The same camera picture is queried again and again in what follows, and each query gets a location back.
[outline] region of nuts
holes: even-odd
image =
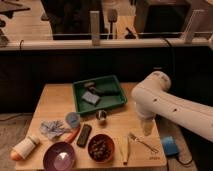
[[[89,154],[94,160],[102,161],[110,156],[111,150],[107,145],[106,139],[93,140],[91,143]]]

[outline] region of light blue cloth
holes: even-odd
[[[44,134],[49,140],[53,140],[56,137],[61,136],[64,133],[70,132],[69,128],[61,128],[62,121],[43,121],[40,125],[40,132]]]

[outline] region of purple bowl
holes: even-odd
[[[70,171],[75,164],[74,148],[66,142],[50,146],[43,159],[45,171]]]

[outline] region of blue object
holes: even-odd
[[[161,143],[166,156],[173,156],[179,153],[177,144],[171,136],[161,139]]]
[[[77,113],[70,112],[66,116],[66,122],[70,125],[71,128],[77,128],[80,124],[80,119]]]

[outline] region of black chair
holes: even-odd
[[[100,0],[41,0],[41,2],[49,19],[54,40],[91,39],[90,11],[93,10],[100,12],[100,33],[107,33]]]

